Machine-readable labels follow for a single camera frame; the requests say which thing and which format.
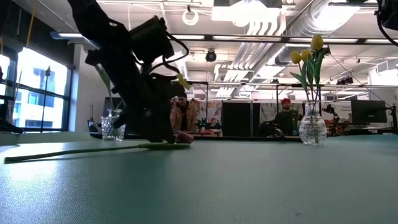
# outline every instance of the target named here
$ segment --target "monitor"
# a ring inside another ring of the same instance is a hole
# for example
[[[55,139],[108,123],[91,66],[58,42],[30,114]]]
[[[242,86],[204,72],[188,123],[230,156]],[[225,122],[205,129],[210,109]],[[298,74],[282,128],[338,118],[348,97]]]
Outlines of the monitor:
[[[381,100],[351,100],[353,123],[386,123],[385,108]]]

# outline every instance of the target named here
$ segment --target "teal table surface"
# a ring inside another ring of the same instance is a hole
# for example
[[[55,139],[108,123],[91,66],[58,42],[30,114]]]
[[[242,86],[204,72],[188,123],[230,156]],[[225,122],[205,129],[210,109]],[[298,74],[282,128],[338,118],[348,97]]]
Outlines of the teal table surface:
[[[0,159],[108,146],[4,146]],[[398,136],[330,138],[322,147],[195,141],[184,151],[1,162],[0,223],[398,223]]]

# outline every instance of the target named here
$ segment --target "clear glass vase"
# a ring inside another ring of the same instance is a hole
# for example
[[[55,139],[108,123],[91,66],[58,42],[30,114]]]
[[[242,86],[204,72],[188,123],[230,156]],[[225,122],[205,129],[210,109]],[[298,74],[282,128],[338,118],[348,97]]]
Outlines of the clear glass vase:
[[[300,139],[306,145],[322,145],[327,137],[325,121],[319,114],[319,101],[305,102],[305,116],[300,122]]]
[[[108,116],[101,118],[102,140],[123,141],[126,125],[124,124],[120,128],[113,127],[113,123],[119,118],[121,112],[122,110],[108,109]]]

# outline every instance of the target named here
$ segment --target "person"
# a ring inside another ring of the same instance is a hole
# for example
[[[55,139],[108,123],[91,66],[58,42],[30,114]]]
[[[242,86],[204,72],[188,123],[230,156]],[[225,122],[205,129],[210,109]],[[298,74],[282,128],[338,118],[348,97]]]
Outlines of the person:
[[[303,116],[298,111],[292,109],[290,99],[285,98],[282,100],[282,111],[276,115],[274,122],[284,135],[298,136],[299,129],[297,123],[302,118]]]
[[[186,93],[177,96],[170,113],[170,122],[173,131],[194,132],[197,122],[196,108],[188,102]]]

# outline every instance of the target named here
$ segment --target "yellow tulip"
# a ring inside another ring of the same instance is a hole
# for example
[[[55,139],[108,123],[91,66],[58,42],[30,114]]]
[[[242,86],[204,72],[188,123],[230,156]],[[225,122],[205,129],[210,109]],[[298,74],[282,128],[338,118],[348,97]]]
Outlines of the yellow tulip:
[[[323,39],[321,35],[314,35],[311,40],[312,50],[320,50],[323,47]]]
[[[293,64],[298,64],[301,61],[301,55],[296,50],[294,50],[292,51],[292,53],[290,53],[290,59]]]
[[[307,59],[312,59],[312,53],[309,49],[305,49],[301,51],[301,59],[305,62]]]

